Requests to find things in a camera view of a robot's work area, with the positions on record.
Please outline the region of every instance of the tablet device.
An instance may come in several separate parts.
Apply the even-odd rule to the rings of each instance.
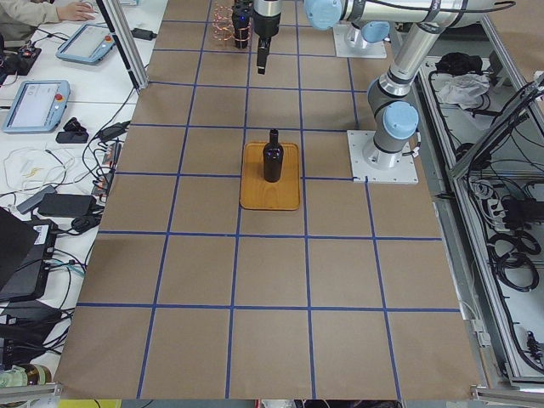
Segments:
[[[70,96],[70,84],[24,81],[3,123],[5,133],[49,133],[60,122]]]
[[[107,27],[84,24],[59,47],[55,55],[61,60],[94,65],[111,51],[114,44]]]

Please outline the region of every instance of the tiled table surface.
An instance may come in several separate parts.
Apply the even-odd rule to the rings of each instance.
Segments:
[[[422,169],[354,184],[388,60],[284,2],[266,76],[170,0],[56,379],[68,397],[466,399],[479,382]],[[302,151],[303,205],[238,205],[242,146]]]

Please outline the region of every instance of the white mounting plate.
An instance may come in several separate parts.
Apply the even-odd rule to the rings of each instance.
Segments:
[[[345,40],[346,34],[351,25],[336,24],[332,27],[334,33],[334,46],[337,50],[337,57],[350,58],[374,58],[384,59],[388,57],[383,41],[369,44],[368,48],[353,48],[350,47]]]
[[[355,183],[388,184],[417,184],[417,172],[412,156],[402,156],[399,163],[389,170],[379,170],[369,165],[363,158],[363,148],[369,139],[374,137],[373,131],[348,130],[349,158],[351,159],[351,173]],[[411,151],[406,143],[402,150]]]

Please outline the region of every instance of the dark glass bottle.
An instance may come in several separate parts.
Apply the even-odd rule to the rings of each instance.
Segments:
[[[278,142],[277,129],[270,130],[269,142],[263,149],[264,179],[269,183],[275,183],[281,177],[281,164],[283,163],[283,147]]]

